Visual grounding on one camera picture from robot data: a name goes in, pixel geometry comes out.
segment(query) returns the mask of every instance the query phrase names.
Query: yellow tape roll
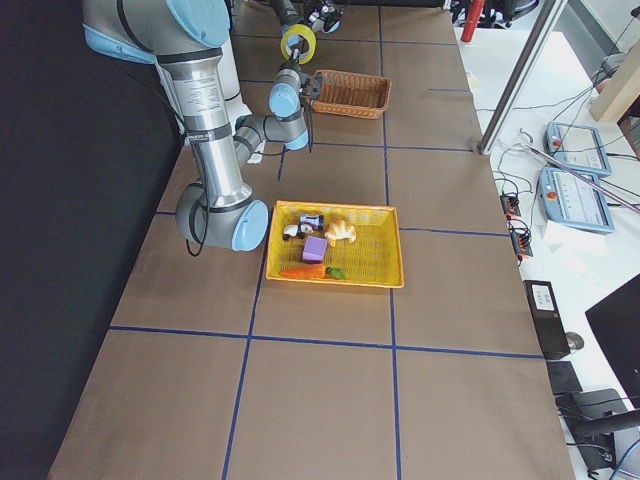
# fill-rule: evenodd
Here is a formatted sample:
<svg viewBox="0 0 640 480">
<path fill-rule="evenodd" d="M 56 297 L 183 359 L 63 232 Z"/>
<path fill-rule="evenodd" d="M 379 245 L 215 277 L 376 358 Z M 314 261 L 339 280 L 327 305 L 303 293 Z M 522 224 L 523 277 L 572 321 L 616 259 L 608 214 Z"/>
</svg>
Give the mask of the yellow tape roll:
<svg viewBox="0 0 640 480">
<path fill-rule="evenodd" d="M 282 51 L 284 58 L 287 60 L 291 57 L 289 39 L 294 35 L 301 36 L 307 41 L 307 45 L 309 45 L 309 49 L 306 52 L 301 53 L 300 58 L 298 59 L 300 64 L 305 64 L 313 58 L 313 54 L 316 52 L 316 36 L 313 33 L 313 30 L 300 23 L 289 28 L 289 30 L 287 30 L 282 36 L 282 40 L 280 40 L 280 50 Z"/>
</svg>

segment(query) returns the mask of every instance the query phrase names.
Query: purple cube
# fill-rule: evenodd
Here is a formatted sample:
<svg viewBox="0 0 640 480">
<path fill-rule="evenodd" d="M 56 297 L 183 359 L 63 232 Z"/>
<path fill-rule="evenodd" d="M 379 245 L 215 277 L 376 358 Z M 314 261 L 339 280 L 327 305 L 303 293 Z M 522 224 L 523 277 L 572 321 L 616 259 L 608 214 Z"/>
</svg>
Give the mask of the purple cube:
<svg viewBox="0 0 640 480">
<path fill-rule="evenodd" d="M 308 236 L 302 250 L 302 261 L 305 263 L 321 263 L 327 251 L 327 241 L 324 238 Z"/>
</svg>

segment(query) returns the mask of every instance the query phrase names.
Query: red handle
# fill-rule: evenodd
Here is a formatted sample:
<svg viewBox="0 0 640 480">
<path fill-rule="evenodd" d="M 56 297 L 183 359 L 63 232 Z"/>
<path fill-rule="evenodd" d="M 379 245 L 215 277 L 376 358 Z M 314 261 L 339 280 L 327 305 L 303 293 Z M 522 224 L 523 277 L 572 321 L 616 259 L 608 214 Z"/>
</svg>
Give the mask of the red handle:
<svg viewBox="0 0 640 480">
<path fill-rule="evenodd" d="M 469 15 L 467 15 L 467 21 L 464 24 L 464 30 L 462 31 L 462 40 L 465 43 L 469 43 L 473 38 L 473 32 L 476 31 L 478 20 L 480 20 L 480 14 L 484 8 L 484 0 L 473 0 L 471 8 L 469 9 Z"/>
</svg>

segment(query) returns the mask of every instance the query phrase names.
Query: silver rod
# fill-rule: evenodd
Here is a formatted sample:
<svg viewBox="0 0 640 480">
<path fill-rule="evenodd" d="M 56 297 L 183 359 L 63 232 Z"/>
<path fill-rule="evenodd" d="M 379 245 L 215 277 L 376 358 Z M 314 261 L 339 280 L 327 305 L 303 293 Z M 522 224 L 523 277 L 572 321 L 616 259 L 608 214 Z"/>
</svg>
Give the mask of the silver rod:
<svg viewBox="0 0 640 480">
<path fill-rule="evenodd" d="M 550 164 L 552 164 L 555 167 L 558 167 L 560 170 L 564 170 L 567 173 L 570 173 L 571 175 L 573 175 L 574 177 L 582 180 L 584 183 L 586 183 L 587 185 L 589 185 L 591 188 L 593 188 L 594 190 L 599 191 L 600 193 L 602 193 L 604 196 L 611 198 L 612 200 L 615 200 L 616 202 L 618 202 L 620 205 L 622 205 L 623 207 L 628 208 L 629 210 L 631 210 L 632 212 L 638 213 L 640 214 L 640 208 L 634 206 L 633 204 L 627 202 L 624 198 L 620 198 L 618 195 L 616 195 L 615 193 L 607 190 L 606 188 L 604 188 L 601 185 L 598 185 L 597 183 L 593 182 L 592 180 L 589 180 L 588 178 L 583 177 L 580 173 L 576 172 L 575 170 L 573 170 L 572 168 L 567 167 L 565 164 L 563 164 L 562 162 L 559 162 L 558 160 L 556 160 L 555 158 L 553 158 L 551 155 L 547 155 L 546 153 L 538 150 L 535 147 L 532 147 L 531 145 L 528 145 L 527 148 L 529 148 L 529 150 L 531 150 L 531 152 L 535 153 L 536 155 L 540 155 L 541 157 L 543 157 L 547 162 L 549 162 Z"/>
<path fill-rule="evenodd" d="M 507 116 L 511 113 L 513 104 L 522 89 L 522 85 L 533 68 L 535 61 L 540 56 L 547 37 L 553 30 L 558 18 L 560 18 L 560 14 L 567 4 L 567 1 L 568 0 L 546 0 L 542 5 L 536 23 L 531 29 L 531 34 L 522 48 L 520 58 L 518 58 L 511 77 L 507 82 L 507 86 L 502 93 L 502 97 L 500 97 L 498 101 L 496 111 L 491 117 L 487 130 L 478 145 L 478 151 L 482 155 L 491 154 L 493 144 L 497 140 L 507 120 Z"/>
</svg>

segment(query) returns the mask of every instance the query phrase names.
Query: brown wicker basket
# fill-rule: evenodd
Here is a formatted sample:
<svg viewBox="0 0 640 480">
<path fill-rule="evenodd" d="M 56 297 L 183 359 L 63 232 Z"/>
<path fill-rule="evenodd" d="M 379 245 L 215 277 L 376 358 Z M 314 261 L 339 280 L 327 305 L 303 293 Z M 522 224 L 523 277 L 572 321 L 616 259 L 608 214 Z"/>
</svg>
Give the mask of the brown wicker basket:
<svg viewBox="0 0 640 480">
<path fill-rule="evenodd" d="M 349 117 L 376 119 L 389 104 L 391 80 L 359 73 L 318 70 L 322 75 L 320 97 L 312 103 L 314 111 Z"/>
</svg>

